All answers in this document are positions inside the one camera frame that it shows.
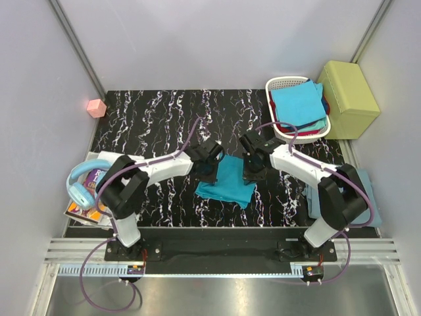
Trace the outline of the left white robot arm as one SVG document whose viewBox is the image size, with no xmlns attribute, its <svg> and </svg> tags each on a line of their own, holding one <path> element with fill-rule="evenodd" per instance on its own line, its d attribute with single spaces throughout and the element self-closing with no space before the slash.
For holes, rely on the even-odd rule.
<svg viewBox="0 0 421 316">
<path fill-rule="evenodd" d="M 129 261 L 141 255 L 141 232 L 135 212 L 148 187 L 178 176 L 215 184 L 218 165 L 224 156 L 224 148 L 210 138 L 156 159 L 112 154 L 113 164 L 99 178 L 95 200 L 111 211 L 114 235 L 120 242 L 119 253 Z"/>
</svg>

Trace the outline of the teal t shirt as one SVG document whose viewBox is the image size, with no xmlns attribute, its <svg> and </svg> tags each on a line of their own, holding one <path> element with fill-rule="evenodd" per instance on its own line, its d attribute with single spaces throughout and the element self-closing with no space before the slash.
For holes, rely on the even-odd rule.
<svg viewBox="0 0 421 316">
<path fill-rule="evenodd" d="M 251 201 L 255 182 L 243 179 L 243 159 L 226 155 L 218 165 L 215 184 L 198 183 L 195 193 L 203 199 L 237 203 L 245 209 Z"/>
</svg>

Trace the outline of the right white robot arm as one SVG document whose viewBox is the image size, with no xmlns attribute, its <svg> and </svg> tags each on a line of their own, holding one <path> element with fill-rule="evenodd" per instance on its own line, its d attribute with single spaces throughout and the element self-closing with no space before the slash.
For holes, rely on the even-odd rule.
<svg viewBox="0 0 421 316">
<path fill-rule="evenodd" d="M 373 212 L 354 166 L 324 164 L 278 138 L 265 140 L 256 131 L 245 133 L 239 140 L 245 150 L 244 180 L 258 181 L 266 171 L 274 169 L 298 178 L 317 191 L 320 217 L 305 230 L 298 246 L 304 260 L 315 260 L 328 240 L 352 226 L 367 209 Z"/>
</svg>

